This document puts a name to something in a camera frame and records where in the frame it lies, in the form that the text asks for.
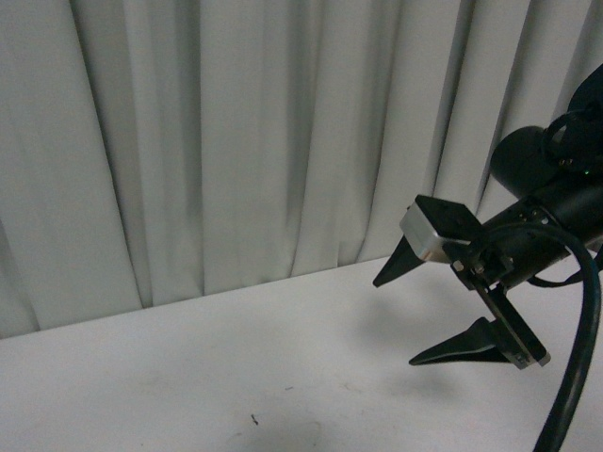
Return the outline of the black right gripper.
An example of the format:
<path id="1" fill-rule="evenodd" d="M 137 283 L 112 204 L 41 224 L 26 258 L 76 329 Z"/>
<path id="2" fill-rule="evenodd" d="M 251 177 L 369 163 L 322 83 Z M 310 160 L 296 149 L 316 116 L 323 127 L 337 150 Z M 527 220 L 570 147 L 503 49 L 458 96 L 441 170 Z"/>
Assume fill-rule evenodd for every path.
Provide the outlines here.
<path id="1" fill-rule="evenodd" d="M 493 319 L 480 317 L 451 338 L 418 353 L 409 365 L 436 363 L 511 363 L 524 369 L 534 363 L 545 365 L 550 355 L 527 322 L 507 298 L 510 289 L 533 277 L 565 256 L 562 246 L 537 234 L 547 218 L 526 218 L 521 211 L 503 213 L 492 225 L 482 225 L 464 205 L 419 195 L 416 202 L 436 231 L 469 244 L 444 246 L 451 269 L 470 290 L 475 291 Z M 421 265 L 403 236 L 373 280 L 382 286 Z"/>

